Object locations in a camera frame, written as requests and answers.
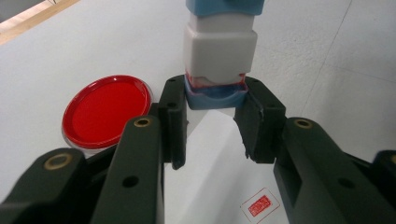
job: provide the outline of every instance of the red circular object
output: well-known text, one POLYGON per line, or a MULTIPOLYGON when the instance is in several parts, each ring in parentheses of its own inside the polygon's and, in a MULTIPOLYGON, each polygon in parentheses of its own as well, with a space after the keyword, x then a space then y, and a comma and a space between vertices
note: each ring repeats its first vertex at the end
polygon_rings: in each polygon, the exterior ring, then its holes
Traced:
POLYGON ((85 87, 70 102, 64 111, 64 135, 78 147, 111 147, 120 141, 126 122, 146 115, 150 104, 149 88, 142 80, 104 77, 85 87))

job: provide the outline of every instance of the wooden strip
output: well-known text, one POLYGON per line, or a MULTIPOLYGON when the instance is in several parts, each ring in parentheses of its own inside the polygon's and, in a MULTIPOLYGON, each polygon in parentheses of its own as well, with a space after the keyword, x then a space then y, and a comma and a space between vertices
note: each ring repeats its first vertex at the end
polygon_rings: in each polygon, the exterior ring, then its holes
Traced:
POLYGON ((9 40, 15 38, 18 35, 21 35, 25 31, 35 27, 40 22, 47 20, 48 18, 58 14, 59 12, 63 11, 64 9, 72 6, 79 0, 63 0, 60 1, 58 4, 49 7, 42 12, 34 15, 33 17, 27 19, 26 21, 21 22, 20 24, 16 25, 15 27, 5 31, 4 33, 0 34, 0 45, 7 43, 9 40))

